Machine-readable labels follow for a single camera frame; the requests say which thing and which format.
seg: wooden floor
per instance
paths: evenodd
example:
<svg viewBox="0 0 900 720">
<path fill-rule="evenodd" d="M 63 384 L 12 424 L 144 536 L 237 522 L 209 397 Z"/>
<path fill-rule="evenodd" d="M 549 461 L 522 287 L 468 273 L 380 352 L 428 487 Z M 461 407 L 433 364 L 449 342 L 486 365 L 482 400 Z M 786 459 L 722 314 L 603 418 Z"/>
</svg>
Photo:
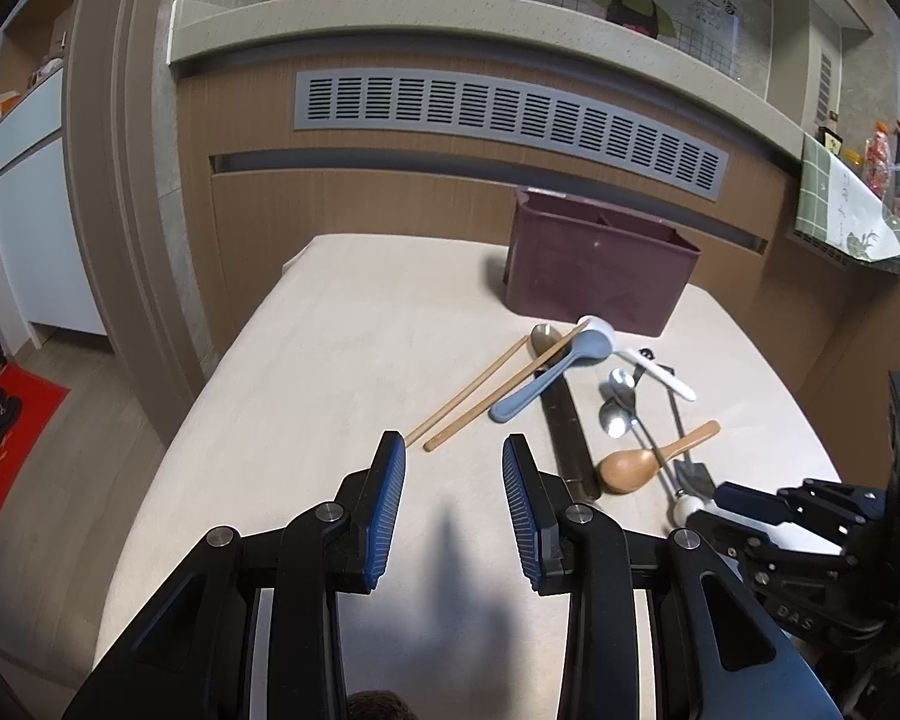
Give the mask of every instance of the wooden floor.
<svg viewBox="0 0 900 720">
<path fill-rule="evenodd" d="M 164 447 L 105 338 L 58 331 L 24 367 L 71 391 L 0 513 L 0 655 L 77 688 Z"/>
</svg>

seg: red doormat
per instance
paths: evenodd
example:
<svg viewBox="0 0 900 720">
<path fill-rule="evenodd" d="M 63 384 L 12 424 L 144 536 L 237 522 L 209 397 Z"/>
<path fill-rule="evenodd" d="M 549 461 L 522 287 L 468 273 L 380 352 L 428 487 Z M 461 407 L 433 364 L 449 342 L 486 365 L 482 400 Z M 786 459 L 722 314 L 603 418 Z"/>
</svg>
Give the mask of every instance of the red doormat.
<svg viewBox="0 0 900 720">
<path fill-rule="evenodd" d="M 19 418 L 0 444 L 1 509 L 26 456 L 69 389 L 35 376 L 12 362 L 0 371 L 0 386 L 7 395 L 16 395 L 24 403 Z"/>
</svg>

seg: door frame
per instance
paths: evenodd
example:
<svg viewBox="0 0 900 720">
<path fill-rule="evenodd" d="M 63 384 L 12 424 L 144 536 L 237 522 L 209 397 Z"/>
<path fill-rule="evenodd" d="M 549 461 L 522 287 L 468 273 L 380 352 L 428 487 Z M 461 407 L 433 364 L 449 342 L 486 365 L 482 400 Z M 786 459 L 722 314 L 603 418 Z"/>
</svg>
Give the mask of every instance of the door frame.
<svg viewBox="0 0 900 720">
<path fill-rule="evenodd" d="M 80 255 L 144 413 L 169 445 L 205 384 L 163 236 L 151 120 L 161 0 L 76 0 L 64 162 Z"/>
</svg>

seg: purple box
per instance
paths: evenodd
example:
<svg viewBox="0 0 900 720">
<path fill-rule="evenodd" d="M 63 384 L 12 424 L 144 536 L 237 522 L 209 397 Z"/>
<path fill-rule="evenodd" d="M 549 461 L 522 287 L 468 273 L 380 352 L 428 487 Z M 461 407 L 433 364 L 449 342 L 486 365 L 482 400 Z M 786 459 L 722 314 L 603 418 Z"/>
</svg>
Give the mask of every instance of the purple box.
<svg viewBox="0 0 900 720">
<path fill-rule="evenodd" d="M 585 197 L 517 190 L 506 255 L 506 307 L 659 336 L 700 250 L 654 218 Z"/>
</svg>

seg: drawer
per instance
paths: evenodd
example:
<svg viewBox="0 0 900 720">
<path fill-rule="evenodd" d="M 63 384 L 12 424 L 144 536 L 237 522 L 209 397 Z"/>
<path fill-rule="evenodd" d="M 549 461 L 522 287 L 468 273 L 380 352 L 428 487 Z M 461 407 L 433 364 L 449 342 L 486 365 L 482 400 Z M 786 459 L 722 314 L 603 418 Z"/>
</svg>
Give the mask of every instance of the drawer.
<svg viewBox="0 0 900 720">
<path fill-rule="evenodd" d="M 58 70 L 0 121 L 0 168 L 61 127 L 63 70 Z"/>
<path fill-rule="evenodd" d="M 106 334 L 70 214 L 62 138 L 0 176 L 0 254 L 24 319 Z"/>
</svg>

